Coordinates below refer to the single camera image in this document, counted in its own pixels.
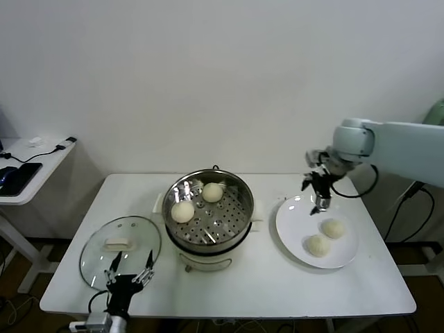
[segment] white table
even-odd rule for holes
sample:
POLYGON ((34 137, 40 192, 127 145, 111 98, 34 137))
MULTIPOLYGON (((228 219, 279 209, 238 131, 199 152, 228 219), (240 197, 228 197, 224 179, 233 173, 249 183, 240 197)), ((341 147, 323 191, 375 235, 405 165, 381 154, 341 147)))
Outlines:
MULTIPOLYGON (((45 144, 39 147, 29 147, 28 140, 26 139, 1 139, 1 142, 3 144, 3 151, 12 153, 12 155, 21 160, 26 160, 31 156, 52 151, 56 147, 56 144, 59 144, 63 140, 64 138, 47 140, 45 144)), ((24 205, 31 201, 73 147, 74 145, 72 144, 65 150, 31 160, 30 162, 42 163, 42 168, 27 184, 20 195, 11 197, 0 196, 0 205, 24 205)), ((4 167, 20 167, 21 165, 22 163, 14 159, 6 160, 0 158, 0 169, 4 167)), ((41 251, 38 251, 13 227, 10 221, 3 216, 0 216, 0 235, 13 246, 13 250, 3 263, 5 267, 9 265, 17 251, 33 263, 18 288, 19 293, 28 293, 39 273, 54 273, 56 271, 58 263, 50 262, 46 258, 51 252, 52 246, 44 246, 41 251)))
MULTIPOLYGON (((359 252, 349 265, 322 270, 287 257, 271 236, 280 203, 299 190, 301 175, 240 175, 264 209, 259 232, 245 240, 240 260, 223 271, 185 272, 175 248, 162 231, 155 276, 134 295, 129 313, 138 317, 188 318, 332 318, 408 314, 416 304, 360 199, 333 198, 356 223, 359 252)), ((82 280, 80 252, 90 235, 120 216, 140 215, 162 224, 152 213, 158 194, 180 175, 111 175, 104 182, 49 284, 40 307, 53 313, 86 314, 96 292, 82 280)), ((355 194, 349 179, 337 188, 355 194)), ((303 192, 310 195, 311 189, 303 192)), ((93 311, 105 309, 98 298, 93 311)))

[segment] cable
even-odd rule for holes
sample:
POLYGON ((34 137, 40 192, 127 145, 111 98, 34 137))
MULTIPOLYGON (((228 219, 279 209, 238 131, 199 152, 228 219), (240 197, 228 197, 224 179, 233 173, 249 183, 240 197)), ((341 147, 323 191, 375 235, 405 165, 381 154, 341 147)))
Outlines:
POLYGON ((418 325, 416 324, 416 322, 415 322, 415 320, 413 319, 412 316, 403 316, 403 318, 404 318, 405 322, 407 323, 407 326, 409 326, 409 331, 410 331, 411 333, 420 333, 420 332, 419 332, 419 327, 418 327, 418 325), (414 330, 411 328, 411 323, 410 323, 410 321, 408 321, 408 319, 411 319, 411 320, 413 321, 413 326, 415 327, 414 330))
POLYGON ((188 326, 192 322, 193 322, 192 320, 186 321, 185 324, 183 324, 182 327, 177 330, 177 333, 181 333, 181 331, 183 331, 186 328, 186 326, 188 326))
POLYGON ((98 296, 100 296, 100 295, 103 295, 104 293, 107 293, 108 292, 108 290, 102 290, 102 291, 99 291, 99 292, 97 292, 97 293, 95 293, 92 297, 91 297, 91 299, 89 300, 89 302, 88 302, 88 313, 91 313, 91 306, 92 306, 92 302, 96 299, 96 297, 98 297, 98 296))
POLYGON ((1 255, 1 261, 3 264, 1 265, 1 272, 0 272, 0 278, 3 276, 3 273, 5 273, 5 266, 6 266, 6 256, 3 250, 0 248, 0 255, 1 255))
POLYGON ((401 207, 402 207, 402 204, 405 203, 406 201, 407 201, 407 198, 406 198, 406 197, 403 197, 402 200, 401 200, 401 202, 400 202, 399 205, 398 205, 398 208, 396 208, 395 215, 393 215, 393 218, 391 219, 390 226, 388 227, 388 231, 387 231, 387 233, 386 233, 386 236, 384 237, 384 241, 387 240, 387 237, 388 237, 389 234, 390 234, 391 228, 393 227, 393 224, 395 223, 396 217, 398 216, 398 213, 400 212, 400 209, 401 209, 401 207))
POLYGON ((31 312, 31 310, 33 308, 33 305, 34 305, 34 300, 36 300, 37 302, 40 301, 35 296, 26 293, 26 294, 19 294, 19 295, 15 296, 15 297, 11 298, 10 300, 5 301, 5 304, 1 308, 1 310, 5 309, 6 305, 10 305, 12 307, 12 313, 9 315, 8 322, 6 323, 6 325, 4 325, 3 327, 0 327, 0 332, 5 332, 6 330, 9 330, 10 328, 12 328, 12 327, 18 325, 19 323, 21 323, 26 318, 26 316, 29 315, 29 313, 31 312), (27 296, 29 296, 29 298, 27 300, 25 300, 18 307, 15 307, 14 304, 12 303, 12 301, 15 298, 17 298, 17 297, 21 297, 22 295, 27 295, 27 296), (31 302, 31 305, 26 310, 25 314, 17 320, 17 310, 21 309, 26 303, 29 303, 29 302, 31 302))
POLYGON ((12 158, 13 160, 16 160, 16 161, 18 161, 20 163, 28 163, 29 161, 35 159, 36 157, 50 155, 50 154, 55 153, 56 151, 59 151, 59 150, 60 150, 60 148, 55 147, 52 151, 49 151, 48 153, 37 154, 37 155, 31 156, 30 158, 28 158, 27 160, 24 160, 24 161, 22 161, 21 159, 15 157, 11 153, 1 153, 0 157, 5 158, 6 160, 9 160, 10 158, 12 158))
POLYGON ((237 328, 237 330, 235 330, 233 333, 239 332, 240 330, 245 328, 245 326, 247 326, 248 324, 251 324, 251 323, 256 323, 261 328, 262 331, 267 333, 267 331, 264 329, 264 327, 261 325, 261 323, 259 321, 247 321, 246 323, 240 325, 239 328, 237 328))
POLYGON ((377 169, 376 166, 374 166, 373 164, 370 165, 373 169, 373 171, 375 172, 375 180, 373 181, 373 184, 364 192, 362 192, 361 194, 357 194, 355 196, 349 196, 347 194, 342 194, 340 192, 338 192, 334 186, 333 183, 330 184, 330 187, 332 188, 332 191, 337 194, 338 196, 342 196, 343 198, 347 198, 347 199, 356 199, 356 198, 361 198, 362 196, 365 196, 366 194, 369 194, 376 186, 378 180, 379 180, 379 171, 377 169))
POLYGON ((409 316, 409 318, 410 318, 411 321, 413 322, 413 326, 415 327, 415 331, 416 331, 417 333, 419 333, 419 327, 418 327, 417 322, 415 321, 415 318, 414 318, 413 316, 409 316))
POLYGON ((418 234, 418 233, 419 233, 419 232, 425 227, 425 225, 427 224, 427 222, 430 220, 430 218, 432 217, 433 211, 434 211, 434 209, 435 209, 435 198, 432 196, 432 194, 431 194, 429 191, 427 191, 426 189, 420 189, 420 191, 426 193, 426 194, 430 197, 430 201, 432 202, 432 206, 430 207, 429 215, 427 216, 427 218, 425 219, 425 221, 422 222, 421 226, 420 226, 420 227, 419 227, 419 228, 418 228, 413 234, 411 234, 410 236, 408 236, 406 239, 403 239, 403 240, 401 241, 401 243, 404 243, 404 242, 408 241, 410 238, 416 236, 416 235, 417 235, 417 234, 418 234))
POLYGON ((230 322, 230 321, 225 321, 225 320, 223 320, 223 319, 212 319, 211 320, 212 322, 213 322, 213 324, 215 324, 216 326, 224 326, 224 325, 227 325, 227 324, 235 324, 236 323, 236 321, 234 321, 234 322, 230 322))

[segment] white plate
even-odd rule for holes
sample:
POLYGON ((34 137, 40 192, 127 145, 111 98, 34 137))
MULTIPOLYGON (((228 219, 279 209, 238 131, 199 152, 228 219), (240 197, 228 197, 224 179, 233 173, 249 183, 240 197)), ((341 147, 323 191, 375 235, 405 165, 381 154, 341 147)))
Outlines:
POLYGON ((310 216, 314 204, 311 196, 296 196, 285 201, 277 211, 276 229, 282 243, 298 259, 319 268, 340 268, 349 264, 356 256, 359 238, 355 228, 337 207, 310 216), (323 234, 321 225, 328 219, 344 223, 346 234, 339 239, 330 239, 330 252, 325 257, 315 257, 308 250, 305 241, 314 234, 323 234))

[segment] table leg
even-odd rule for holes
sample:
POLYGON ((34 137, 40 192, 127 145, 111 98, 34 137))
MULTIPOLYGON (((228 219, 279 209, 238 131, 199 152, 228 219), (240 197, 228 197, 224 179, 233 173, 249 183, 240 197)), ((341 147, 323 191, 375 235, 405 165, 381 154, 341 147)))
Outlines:
POLYGON ((17 290, 19 293, 28 293, 39 273, 56 271, 58 263, 50 262, 46 258, 52 246, 44 246, 39 252, 3 216, 0 216, 0 235, 33 264, 17 290))
POLYGON ((365 317, 365 318, 353 318, 340 328, 334 331, 334 333, 358 333, 364 331, 367 327, 370 327, 379 320, 379 317, 365 317))
POLYGON ((402 276, 436 276, 444 286, 444 251, 435 255, 430 247, 422 248, 427 264, 398 265, 402 276))
POLYGON ((331 319, 331 318, 325 319, 325 324, 327 324, 327 332, 328 333, 334 333, 333 319, 331 319))

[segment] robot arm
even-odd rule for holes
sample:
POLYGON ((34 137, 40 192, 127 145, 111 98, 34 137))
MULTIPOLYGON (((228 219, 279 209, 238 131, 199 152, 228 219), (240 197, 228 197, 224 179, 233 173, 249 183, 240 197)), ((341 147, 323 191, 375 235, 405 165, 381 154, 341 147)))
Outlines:
POLYGON ((106 287, 111 294, 110 304, 104 312, 91 313, 86 321, 69 324, 71 332, 85 333, 125 333, 126 324, 130 320, 128 309, 131 298, 151 281, 154 276, 153 250, 150 251, 145 268, 139 274, 117 274, 122 258, 122 251, 112 260, 109 270, 105 270, 106 287))
POLYGON ((443 144, 442 126, 344 120, 334 131, 333 145, 307 152, 307 163, 314 170, 306 175, 302 190, 312 185, 316 192, 312 214, 330 206, 331 184, 361 163, 444 187, 443 144))

